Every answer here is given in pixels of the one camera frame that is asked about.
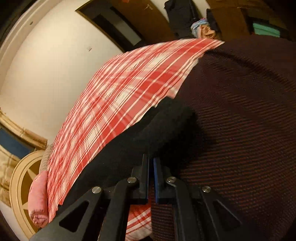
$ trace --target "teal item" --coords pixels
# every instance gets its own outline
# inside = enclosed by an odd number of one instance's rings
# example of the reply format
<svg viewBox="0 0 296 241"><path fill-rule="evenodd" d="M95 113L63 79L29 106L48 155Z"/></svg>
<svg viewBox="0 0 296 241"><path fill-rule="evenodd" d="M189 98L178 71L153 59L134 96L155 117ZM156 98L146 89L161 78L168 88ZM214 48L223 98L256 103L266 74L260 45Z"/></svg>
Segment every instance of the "teal item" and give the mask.
<svg viewBox="0 0 296 241"><path fill-rule="evenodd" d="M255 34L258 35L271 35L278 38L281 36L280 31L272 27L268 27L259 23L253 23L253 27Z"/></svg>

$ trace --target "metal rivet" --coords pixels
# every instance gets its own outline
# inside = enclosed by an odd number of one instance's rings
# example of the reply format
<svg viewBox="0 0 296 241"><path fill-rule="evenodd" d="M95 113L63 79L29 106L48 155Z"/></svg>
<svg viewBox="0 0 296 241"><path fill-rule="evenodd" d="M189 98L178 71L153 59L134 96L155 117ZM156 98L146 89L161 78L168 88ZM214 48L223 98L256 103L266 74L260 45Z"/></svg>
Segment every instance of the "metal rivet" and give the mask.
<svg viewBox="0 0 296 241"><path fill-rule="evenodd" d="M209 193L211 191L211 187L209 187L209 186L203 186L202 187L202 191L203 192L206 192L206 193Z"/></svg>
<svg viewBox="0 0 296 241"><path fill-rule="evenodd" d="M102 188L100 188L100 187L93 187L93 189L91 191L93 193L97 194L97 193L100 193L102 191Z"/></svg>
<svg viewBox="0 0 296 241"><path fill-rule="evenodd" d="M167 178L167 181L168 181L169 183L174 183L176 180L177 180L177 178L175 178L175 177L168 177L168 178Z"/></svg>
<svg viewBox="0 0 296 241"><path fill-rule="evenodd" d="M128 183L135 183L137 179L135 177L129 177L128 178Z"/></svg>

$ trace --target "red plaid fabric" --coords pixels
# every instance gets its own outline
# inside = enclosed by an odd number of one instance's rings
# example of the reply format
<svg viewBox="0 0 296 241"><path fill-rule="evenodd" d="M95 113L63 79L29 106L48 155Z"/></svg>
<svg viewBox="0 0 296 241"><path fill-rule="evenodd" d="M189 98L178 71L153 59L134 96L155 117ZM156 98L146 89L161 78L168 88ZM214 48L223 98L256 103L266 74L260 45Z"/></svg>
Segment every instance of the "red plaid fabric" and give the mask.
<svg viewBox="0 0 296 241"><path fill-rule="evenodd" d="M175 97L198 58L222 43L183 39L150 45L112 58L95 73L54 141L48 161L49 221L99 151L165 96ZM132 206L126 240L151 232L151 206Z"/></svg>

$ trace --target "wooden cabinet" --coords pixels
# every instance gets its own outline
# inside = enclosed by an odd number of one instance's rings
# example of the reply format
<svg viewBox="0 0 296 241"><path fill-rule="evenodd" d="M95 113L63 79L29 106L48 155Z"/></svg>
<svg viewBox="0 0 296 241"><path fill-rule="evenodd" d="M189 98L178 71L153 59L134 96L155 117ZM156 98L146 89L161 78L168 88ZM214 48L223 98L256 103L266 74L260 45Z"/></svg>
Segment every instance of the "wooden cabinet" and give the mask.
<svg viewBox="0 0 296 241"><path fill-rule="evenodd" d="M111 0L148 44L174 40L168 21L150 0Z"/></svg>
<svg viewBox="0 0 296 241"><path fill-rule="evenodd" d="M229 41L250 35L245 15L241 8L216 8L212 10L212 13L221 30L222 40Z"/></svg>
<svg viewBox="0 0 296 241"><path fill-rule="evenodd" d="M238 6L268 8L268 6L262 0L238 0Z"/></svg>
<svg viewBox="0 0 296 241"><path fill-rule="evenodd" d="M211 9L221 7L238 7L238 0L207 0Z"/></svg>

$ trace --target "dark doorway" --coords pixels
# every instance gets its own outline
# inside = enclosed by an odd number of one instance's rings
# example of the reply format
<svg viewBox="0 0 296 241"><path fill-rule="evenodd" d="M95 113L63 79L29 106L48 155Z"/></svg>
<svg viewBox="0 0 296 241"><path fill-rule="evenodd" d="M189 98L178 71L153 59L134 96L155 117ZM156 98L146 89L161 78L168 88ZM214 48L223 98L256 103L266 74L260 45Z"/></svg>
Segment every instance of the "dark doorway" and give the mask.
<svg viewBox="0 0 296 241"><path fill-rule="evenodd" d="M122 51L145 46L142 35L108 0L93 0L77 10Z"/></svg>

